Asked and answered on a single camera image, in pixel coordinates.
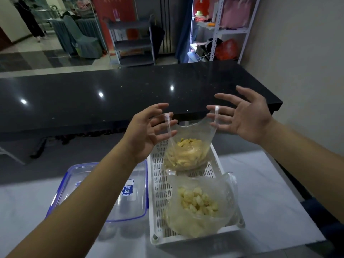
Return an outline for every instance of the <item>black granite counter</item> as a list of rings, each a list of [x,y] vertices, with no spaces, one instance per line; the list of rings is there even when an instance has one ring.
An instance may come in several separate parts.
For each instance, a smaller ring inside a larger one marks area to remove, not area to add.
[[[282,101],[231,60],[0,79],[0,141],[124,125],[149,105],[168,102],[179,121],[200,119],[218,92],[236,85]]]

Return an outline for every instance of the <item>red banner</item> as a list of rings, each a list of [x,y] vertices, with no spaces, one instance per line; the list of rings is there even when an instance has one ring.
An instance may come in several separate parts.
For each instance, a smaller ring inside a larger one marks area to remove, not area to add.
[[[136,21],[135,7],[133,0],[92,0],[97,16],[101,23],[101,29],[104,34],[106,45],[110,55],[115,55],[111,36],[103,18],[109,18],[112,21],[132,22]],[[138,38],[138,31],[135,29],[116,30],[117,40],[134,40]]]

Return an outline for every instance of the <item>pink bag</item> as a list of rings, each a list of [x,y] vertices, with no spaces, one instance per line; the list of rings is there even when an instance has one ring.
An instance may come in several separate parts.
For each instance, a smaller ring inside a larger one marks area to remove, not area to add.
[[[219,0],[209,1],[209,16],[213,16],[214,4]],[[251,0],[225,0],[220,25],[229,29],[245,27],[251,11]]]

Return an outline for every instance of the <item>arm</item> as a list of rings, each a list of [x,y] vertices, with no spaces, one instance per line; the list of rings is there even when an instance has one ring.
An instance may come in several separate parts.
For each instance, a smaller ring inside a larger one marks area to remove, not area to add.
[[[168,134],[156,135],[166,128],[164,116],[159,114],[167,106],[156,104],[136,114],[122,140],[7,258],[85,257],[134,167],[158,142],[169,138]]]
[[[215,95],[237,106],[220,107],[219,118],[226,124],[218,129],[259,144],[344,223],[344,158],[274,120],[262,95],[240,86],[237,90],[250,102],[230,94]]]

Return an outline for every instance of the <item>white plastic basket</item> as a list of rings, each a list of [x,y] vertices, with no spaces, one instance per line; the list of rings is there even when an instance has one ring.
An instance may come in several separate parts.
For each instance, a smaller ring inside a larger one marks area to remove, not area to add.
[[[153,245],[189,239],[172,231],[162,218],[164,207],[172,196],[172,188],[167,182],[166,171],[161,170],[167,144],[168,140],[157,144],[148,156],[149,232]],[[206,168],[189,171],[189,176],[208,176],[214,178],[224,173],[213,144],[210,145],[210,148]],[[218,230],[217,234],[240,230],[244,227],[245,221],[238,207],[233,218],[226,226]]]

